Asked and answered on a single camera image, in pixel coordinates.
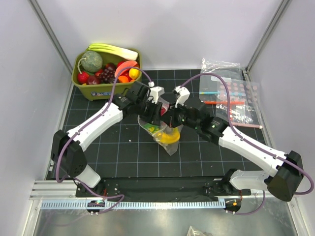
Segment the pink dragon fruit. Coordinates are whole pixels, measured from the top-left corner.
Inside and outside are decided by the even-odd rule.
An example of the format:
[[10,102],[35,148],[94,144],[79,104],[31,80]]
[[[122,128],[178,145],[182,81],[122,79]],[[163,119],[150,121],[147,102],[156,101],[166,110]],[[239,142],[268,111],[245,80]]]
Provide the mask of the pink dragon fruit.
[[161,110],[160,110],[160,116],[163,116],[169,109],[169,103],[162,102]]

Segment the yellow banana bunch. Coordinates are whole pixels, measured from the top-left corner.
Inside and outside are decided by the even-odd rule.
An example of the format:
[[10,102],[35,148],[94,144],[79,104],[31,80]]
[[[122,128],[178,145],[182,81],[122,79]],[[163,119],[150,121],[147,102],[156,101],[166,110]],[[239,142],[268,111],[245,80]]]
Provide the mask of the yellow banana bunch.
[[164,145],[170,145],[178,142],[180,139],[180,131],[176,128],[173,129],[171,133],[157,132],[154,135],[154,140],[158,143],[162,143]]

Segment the dotted zip top bag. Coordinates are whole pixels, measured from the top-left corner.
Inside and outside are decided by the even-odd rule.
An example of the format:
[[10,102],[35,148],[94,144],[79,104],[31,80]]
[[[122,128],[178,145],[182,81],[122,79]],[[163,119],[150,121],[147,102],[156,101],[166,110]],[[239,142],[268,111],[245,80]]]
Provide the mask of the dotted zip top bag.
[[175,119],[174,104],[161,97],[155,103],[150,95],[145,105],[144,114],[137,118],[138,124],[169,155],[173,155],[178,150],[182,129],[182,125]]

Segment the dark red apple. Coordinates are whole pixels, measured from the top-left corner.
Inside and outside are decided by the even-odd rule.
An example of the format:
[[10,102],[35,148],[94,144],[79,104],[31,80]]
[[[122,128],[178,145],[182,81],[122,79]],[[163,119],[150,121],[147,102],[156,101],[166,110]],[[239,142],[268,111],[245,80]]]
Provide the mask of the dark red apple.
[[90,75],[87,78],[87,85],[99,85],[101,83],[101,80],[98,76]]

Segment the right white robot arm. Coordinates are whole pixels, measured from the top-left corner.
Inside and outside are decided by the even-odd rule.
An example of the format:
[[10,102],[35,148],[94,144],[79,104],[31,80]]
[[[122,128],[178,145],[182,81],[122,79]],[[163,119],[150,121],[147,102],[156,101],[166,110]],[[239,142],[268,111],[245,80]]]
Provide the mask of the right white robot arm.
[[204,140],[229,149],[261,168],[261,171],[229,170],[222,179],[222,190],[228,195],[238,190],[256,189],[289,202],[297,194],[305,174],[301,155],[268,147],[245,135],[227,121],[209,114],[203,104],[197,107],[171,105],[161,116],[169,127],[184,125],[194,129]]

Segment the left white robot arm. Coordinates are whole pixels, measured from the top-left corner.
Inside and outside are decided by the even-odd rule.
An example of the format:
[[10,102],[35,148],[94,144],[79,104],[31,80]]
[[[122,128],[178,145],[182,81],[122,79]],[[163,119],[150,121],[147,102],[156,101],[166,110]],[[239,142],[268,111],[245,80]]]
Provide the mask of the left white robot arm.
[[164,88],[153,82],[148,85],[134,82],[125,94],[115,94],[82,124],[67,132],[57,131],[51,150],[56,171],[63,170],[69,177],[85,183],[92,196],[102,195],[104,184],[100,182],[100,175],[87,164],[84,152],[104,131],[130,115],[143,116],[156,124],[161,109],[158,99],[163,94]]

